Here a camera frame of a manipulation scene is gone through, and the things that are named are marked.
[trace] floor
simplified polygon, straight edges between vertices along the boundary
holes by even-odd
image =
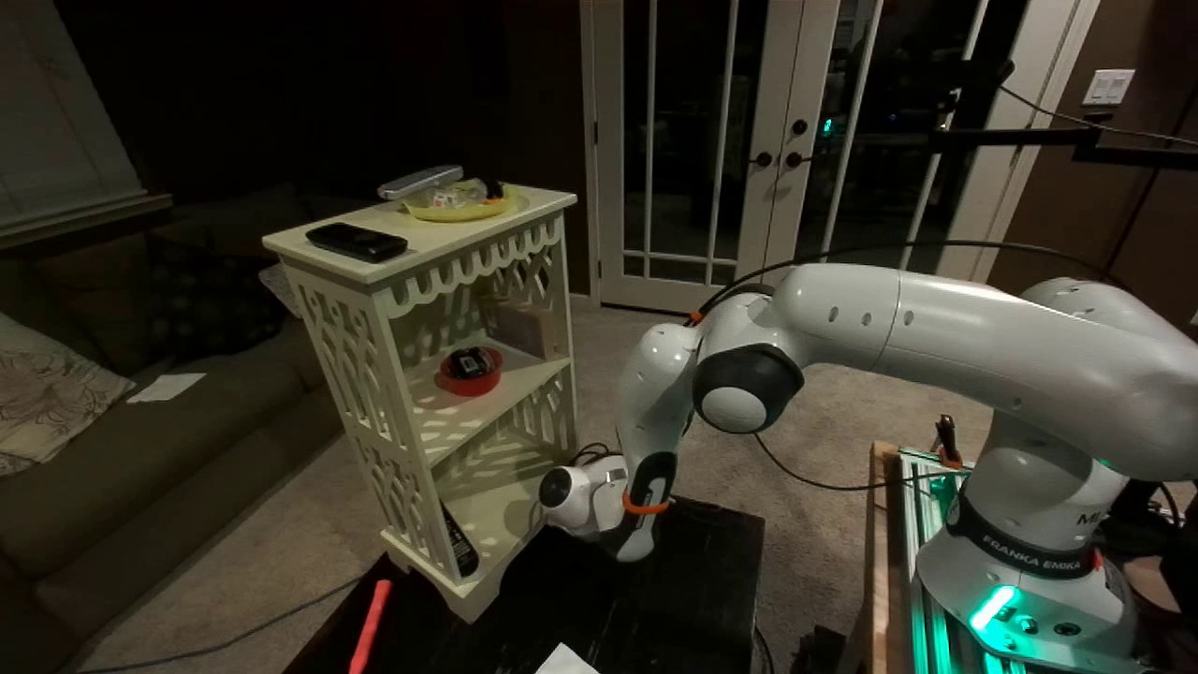
[[[607,437],[615,379],[629,348],[659,317],[578,302],[582,437]],[[773,449],[827,484],[865,484],[869,443],[927,447],[940,412],[976,447],[987,412],[942,389],[906,387],[847,366],[810,366],[810,387],[768,431]],[[685,437],[676,494],[768,520],[758,626],[778,670],[814,626],[849,631],[865,592],[865,494],[827,494],[787,478],[749,437],[695,424]],[[378,559],[374,510],[334,443],[313,464],[270,494],[211,555],[127,615],[87,658],[87,670],[161,658],[230,640],[305,600],[313,600]],[[285,670],[341,597],[240,640],[217,656],[146,670]]]

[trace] gray couch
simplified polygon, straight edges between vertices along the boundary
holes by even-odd
[[[206,251],[262,255],[277,220],[190,213],[161,232]],[[0,255],[0,311],[134,371],[146,354],[146,232]],[[182,371],[167,406],[112,406],[54,464],[0,478],[0,670],[60,670],[112,616],[165,584],[272,484],[311,459],[337,412],[287,317],[277,337]]]

